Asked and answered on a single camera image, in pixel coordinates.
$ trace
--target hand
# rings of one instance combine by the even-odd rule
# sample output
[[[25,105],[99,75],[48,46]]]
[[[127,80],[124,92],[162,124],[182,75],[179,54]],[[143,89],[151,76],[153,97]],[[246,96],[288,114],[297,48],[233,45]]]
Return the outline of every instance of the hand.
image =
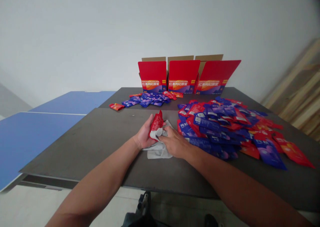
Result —
[[[168,137],[160,136],[158,137],[159,140],[164,142],[172,156],[183,159],[187,151],[192,148],[192,145],[170,126],[165,127],[164,130],[168,132]]]
[[[150,125],[153,120],[153,114],[150,115],[148,120],[143,124],[139,132],[133,136],[133,139],[138,147],[138,149],[145,149],[153,145],[156,141],[149,138]]]

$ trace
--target white wall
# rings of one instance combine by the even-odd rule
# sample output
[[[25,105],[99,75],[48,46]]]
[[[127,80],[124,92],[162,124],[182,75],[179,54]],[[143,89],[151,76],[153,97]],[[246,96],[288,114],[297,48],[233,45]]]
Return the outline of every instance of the white wall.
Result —
[[[242,59],[257,101],[320,36],[318,0],[0,0],[0,82],[32,107],[72,90],[141,86],[141,57]]]

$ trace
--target dark gray tabletop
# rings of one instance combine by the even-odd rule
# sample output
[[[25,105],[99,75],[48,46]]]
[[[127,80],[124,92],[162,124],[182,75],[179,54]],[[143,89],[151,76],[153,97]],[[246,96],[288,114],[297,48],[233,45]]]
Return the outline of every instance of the dark gray tabletop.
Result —
[[[111,155],[131,136],[151,113],[158,110],[126,108],[119,112],[96,108],[61,136],[56,142],[26,165],[21,172],[66,180],[81,180],[89,171]],[[176,128],[176,110],[163,110]],[[230,164],[247,173],[279,195],[296,209],[320,211],[320,146],[274,114],[268,118],[284,125],[280,131],[297,144],[317,168],[300,166],[281,157],[288,171],[275,169],[261,160],[239,153]],[[208,182],[182,159],[147,159],[142,151],[131,165],[123,186],[144,190],[177,193],[204,198],[219,198]]]
[[[121,103],[123,101],[126,101],[129,99],[129,95],[136,94],[136,93],[142,93],[143,90],[140,87],[122,87],[119,89],[114,95],[112,95],[108,100],[106,100],[103,104],[99,106],[99,108],[109,108],[109,104],[111,103]],[[218,94],[212,94],[212,95],[194,95],[194,94],[184,94],[183,98],[178,98],[175,101],[172,101],[171,103],[164,103],[161,107],[155,106],[155,105],[149,105],[147,109],[152,110],[178,110],[178,104],[181,103],[188,103],[191,99],[197,99],[199,102],[205,102],[209,101],[211,99],[214,99],[215,97],[220,96]],[[223,98],[231,98],[235,99],[237,101],[243,102],[245,105],[248,106],[248,109],[254,109],[258,111],[263,111],[266,113],[270,113],[271,110],[267,109],[266,107],[262,106],[252,98],[249,98],[247,95],[239,91],[238,89],[234,87],[226,87],[221,94],[221,97]],[[145,109],[140,104],[136,104],[131,109]]]

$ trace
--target blue tabletop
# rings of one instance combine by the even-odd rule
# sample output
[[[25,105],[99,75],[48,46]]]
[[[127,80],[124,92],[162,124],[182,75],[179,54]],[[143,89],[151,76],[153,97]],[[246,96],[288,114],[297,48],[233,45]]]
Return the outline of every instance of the blue tabletop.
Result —
[[[72,91],[31,109],[29,112],[88,114],[92,109],[99,107],[114,93],[115,91]]]
[[[73,91],[0,121],[0,190],[114,91]]]
[[[84,116],[21,112],[0,121],[0,190]]]

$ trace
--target right hand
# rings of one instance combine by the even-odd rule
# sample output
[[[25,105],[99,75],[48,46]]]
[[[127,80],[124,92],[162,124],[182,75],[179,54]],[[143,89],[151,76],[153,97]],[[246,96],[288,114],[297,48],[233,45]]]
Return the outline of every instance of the right hand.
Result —
[[[168,137],[159,136],[159,140],[164,142],[172,156],[183,159],[187,151],[192,148],[192,145],[170,126],[163,129],[168,132]]]

